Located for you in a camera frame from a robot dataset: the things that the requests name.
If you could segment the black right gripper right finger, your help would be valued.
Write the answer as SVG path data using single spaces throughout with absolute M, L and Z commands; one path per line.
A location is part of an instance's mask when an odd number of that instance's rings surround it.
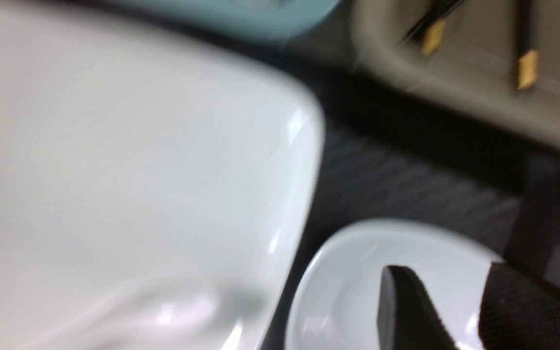
M 560 350 L 560 288 L 493 262 L 478 334 L 486 350 Z

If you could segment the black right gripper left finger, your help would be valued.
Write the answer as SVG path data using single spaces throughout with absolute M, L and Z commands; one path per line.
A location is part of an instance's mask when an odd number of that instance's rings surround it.
M 407 266 L 385 266 L 376 327 L 381 350 L 455 350 L 420 277 Z

